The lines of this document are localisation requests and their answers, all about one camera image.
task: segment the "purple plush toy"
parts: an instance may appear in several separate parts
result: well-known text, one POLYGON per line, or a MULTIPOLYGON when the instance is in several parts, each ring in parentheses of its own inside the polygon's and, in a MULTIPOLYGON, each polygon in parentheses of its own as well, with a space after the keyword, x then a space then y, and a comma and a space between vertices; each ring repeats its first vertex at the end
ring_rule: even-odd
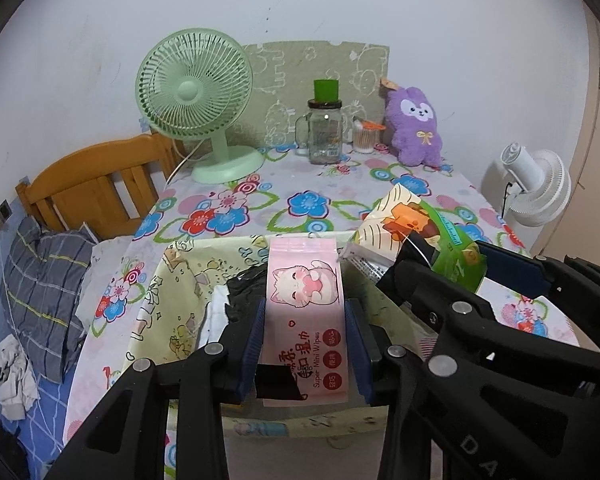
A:
POLYGON ((398 149, 398 160, 405 166, 442 165, 442 139, 438 134, 436 113, 419 88, 402 88, 383 80, 387 88, 385 118, 394 128, 392 145, 398 149))

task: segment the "green desk fan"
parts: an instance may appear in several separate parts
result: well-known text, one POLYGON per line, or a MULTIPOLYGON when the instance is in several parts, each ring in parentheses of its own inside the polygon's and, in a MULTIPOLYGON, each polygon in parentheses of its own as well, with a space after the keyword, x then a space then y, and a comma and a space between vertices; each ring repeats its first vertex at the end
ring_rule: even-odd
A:
POLYGON ((177 140, 211 138, 211 156, 196 162, 201 184, 238 180, 256 171, 263 156, 249 146, 227 146, 226 129, 243 112, 253 72, 244 49, 216 30, 190 28, 171 34, 144 58, 136 100, 149 124, 177 140))

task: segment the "white cloth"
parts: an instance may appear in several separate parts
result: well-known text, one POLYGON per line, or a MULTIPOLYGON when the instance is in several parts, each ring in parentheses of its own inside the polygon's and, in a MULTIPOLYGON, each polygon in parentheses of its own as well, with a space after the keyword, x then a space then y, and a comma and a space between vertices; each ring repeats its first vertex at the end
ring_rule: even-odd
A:
POLYGON ((40 398, 27 355, 9 334, 0 341, 0 405, 9 420, 22 420, 40 398))
POLYGON ((200 329, 198 348, 202 348, 207 343, 220 341, 222 330, 229 324, 229 318, 224 310, 227 303, 229 303, 229 289, 226 285, 216 285, 211 301, 206 306, 205 322, 200 329))
POLYGON ((75 310, 75 315, 82 322, 85 332, 89 331, 100 298, 111 277, 118 270, 122 256, 125 255, 132 239, 132 236, 119 236, 93 246, 91 264, 84 273, 80 286, 80 303, 75 310))

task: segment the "snack bag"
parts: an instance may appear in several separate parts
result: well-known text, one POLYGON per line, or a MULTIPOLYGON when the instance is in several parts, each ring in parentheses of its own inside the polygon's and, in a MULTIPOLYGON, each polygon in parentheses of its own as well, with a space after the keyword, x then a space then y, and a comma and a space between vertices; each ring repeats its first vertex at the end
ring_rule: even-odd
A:
POLYGON ((302 400, 264 399, 264 405, 346 402, 349 369, 336 240, 275 237, 267 272, 260 362, 290 367, 302 400))
POLYGON ((421 261, 471 292, 480 286, 486 260, 467 234, 400 184, 365 218, 347 254, 390 267, 398 253, 421 261))

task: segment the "blue bedsheet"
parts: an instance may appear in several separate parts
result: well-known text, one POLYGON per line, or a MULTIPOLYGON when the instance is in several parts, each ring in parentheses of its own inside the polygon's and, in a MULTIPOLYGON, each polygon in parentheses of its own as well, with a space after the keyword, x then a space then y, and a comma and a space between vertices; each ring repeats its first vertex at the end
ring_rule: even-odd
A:
POLYGON ((36 376, 40 402, 36 402, 27 412, 25 420, 11 422, 2 418, 4 427, 12 433, 17 427, 20 428, 18 438, 27 448, 29 473, 32 480, 40 480, 42 465, 56 459, 62 449, 66 403, 69 399, 74 373, 75 366, 67 372, 62 384, 55 384, 36 376))

